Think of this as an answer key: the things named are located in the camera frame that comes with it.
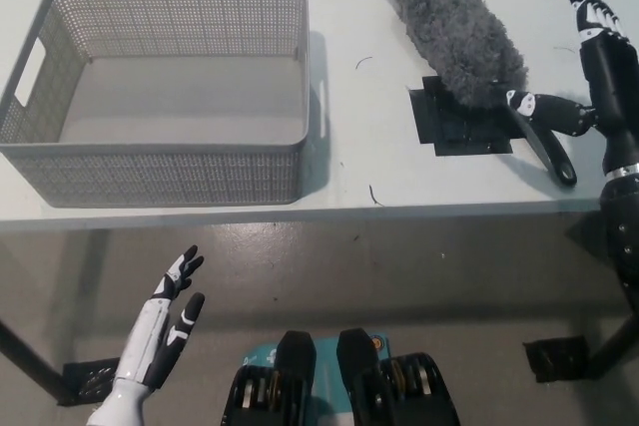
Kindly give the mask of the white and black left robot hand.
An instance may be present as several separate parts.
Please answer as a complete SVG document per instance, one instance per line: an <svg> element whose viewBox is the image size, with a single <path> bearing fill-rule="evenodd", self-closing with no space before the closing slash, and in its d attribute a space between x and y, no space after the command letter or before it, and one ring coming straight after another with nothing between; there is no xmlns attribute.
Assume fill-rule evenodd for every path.
<svg viewBox="0 0 639 426"><path fill-rule="evenodd" d="M204 263L196 245L182 253L143 304L127 338L111 392L89 416L89 425L143 425L144 402L159 390L179 360L202 311L205 296L194 293L174 324L174 300Z"/></svg>

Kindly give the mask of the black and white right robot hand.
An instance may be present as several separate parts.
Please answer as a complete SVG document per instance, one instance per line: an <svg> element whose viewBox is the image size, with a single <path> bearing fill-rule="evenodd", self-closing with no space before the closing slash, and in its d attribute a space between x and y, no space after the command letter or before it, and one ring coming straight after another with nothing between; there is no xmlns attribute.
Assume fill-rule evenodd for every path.
<svg viewBox="0 0 639 426"><path fill-rule="evenodd" d="M616 13L603 0L569 0L591 104L506 90L500 95L522 121L579 137L596 129L606 141L607 180L638 173L638 54Z"/></svg>

